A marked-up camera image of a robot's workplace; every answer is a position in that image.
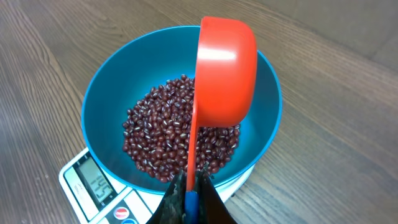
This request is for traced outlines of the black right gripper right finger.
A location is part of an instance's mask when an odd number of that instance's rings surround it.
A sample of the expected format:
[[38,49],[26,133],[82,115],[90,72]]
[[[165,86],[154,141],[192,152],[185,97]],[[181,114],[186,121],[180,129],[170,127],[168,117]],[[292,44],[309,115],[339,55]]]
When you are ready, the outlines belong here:
[[199,224],[237,224],[216,191],[208,172],[208,164],[195,175],[195,191],[199,196]]

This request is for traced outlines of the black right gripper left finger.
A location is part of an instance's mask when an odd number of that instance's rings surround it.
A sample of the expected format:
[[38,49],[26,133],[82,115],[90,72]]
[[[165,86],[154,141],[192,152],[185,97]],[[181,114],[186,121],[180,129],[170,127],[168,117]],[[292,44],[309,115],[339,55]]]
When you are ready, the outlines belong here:
[[186,177],[180,171],[171,181],[147,224],[184,224]]

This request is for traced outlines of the orange measuring scoop blue handle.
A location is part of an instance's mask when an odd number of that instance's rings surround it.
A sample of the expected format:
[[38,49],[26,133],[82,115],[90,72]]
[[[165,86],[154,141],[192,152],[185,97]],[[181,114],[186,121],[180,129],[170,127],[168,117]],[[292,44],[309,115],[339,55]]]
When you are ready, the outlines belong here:
[[194,191],[198,130],[230,127],[243,120],[254,95],[256,70],[256,38],[247,24],[211,16],[201,20],[187,160],[186,223],[198,220],[199,197]]

